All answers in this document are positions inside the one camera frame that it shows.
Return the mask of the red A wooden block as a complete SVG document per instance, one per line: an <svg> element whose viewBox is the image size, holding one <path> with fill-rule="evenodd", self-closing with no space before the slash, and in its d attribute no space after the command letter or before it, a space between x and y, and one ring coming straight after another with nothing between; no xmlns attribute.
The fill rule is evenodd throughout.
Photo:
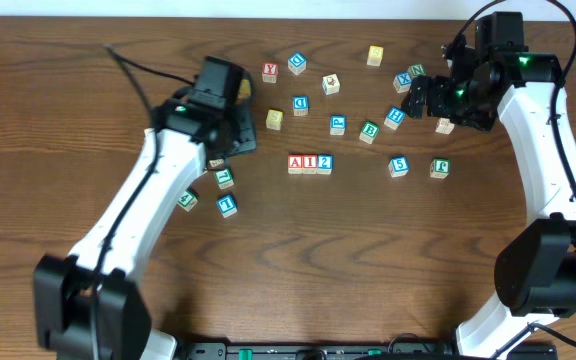
<svg viewBox="0 0 576 360"><path fill-rule="evenodd" d="M297 154L288 155L288 173L289 174L302 174L303 173L303 156Z"/></svg>

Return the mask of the red I wooden block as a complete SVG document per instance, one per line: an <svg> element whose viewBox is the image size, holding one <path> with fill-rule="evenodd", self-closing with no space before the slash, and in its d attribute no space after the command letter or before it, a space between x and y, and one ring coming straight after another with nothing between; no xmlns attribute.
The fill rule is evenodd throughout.
<svg viewBox="0 0 576 360"><path fill-rule="evenodd" d="M302 173L303 174L316 174L318 171L318 156L317 155L303 155L302 156Z"/></svg>

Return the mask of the blue 2 wooden block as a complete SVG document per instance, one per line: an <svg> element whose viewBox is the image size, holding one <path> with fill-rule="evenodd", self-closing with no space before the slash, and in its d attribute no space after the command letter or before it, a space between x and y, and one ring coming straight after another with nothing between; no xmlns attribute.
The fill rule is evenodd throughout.
<svg viewBox="0 0 576 360"><path fill-rule="evenodd" d="M333 171L334 157L329 154L319 154L317 156L317 173L330 175Z"/></svg>

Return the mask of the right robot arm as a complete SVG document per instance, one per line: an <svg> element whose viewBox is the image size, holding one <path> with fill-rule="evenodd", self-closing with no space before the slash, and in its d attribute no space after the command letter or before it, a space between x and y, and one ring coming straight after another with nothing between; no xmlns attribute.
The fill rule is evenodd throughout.
<svg viewBox="0 0 576 360"><path fill-rule="evenodd" d="M537 331L576 314L576 143L567 112L570 65L524 42L518 12L486 4L468 21L475 39L455 35L443 49L446 76L417 75L402 101L412 118L436 117L479 131L495 123L513 146L526 228L498 255L493 295L458 325L434 358L539 359Z"/></svg>

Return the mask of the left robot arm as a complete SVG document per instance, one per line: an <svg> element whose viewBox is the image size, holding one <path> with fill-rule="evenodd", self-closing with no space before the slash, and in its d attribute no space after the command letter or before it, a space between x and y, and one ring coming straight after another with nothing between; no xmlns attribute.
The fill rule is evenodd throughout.
<svg viewBox="0 0 576 360"><path fill-rule="evenodd" d="M40 347L59 359L173 359L181 346L157 330L140 294L151 253L173 210L210 161L256 148L252 83L241 66L206 57L200 73L161 105L137 161L91 230L64 258L45 255L33 273Z"/></svg>

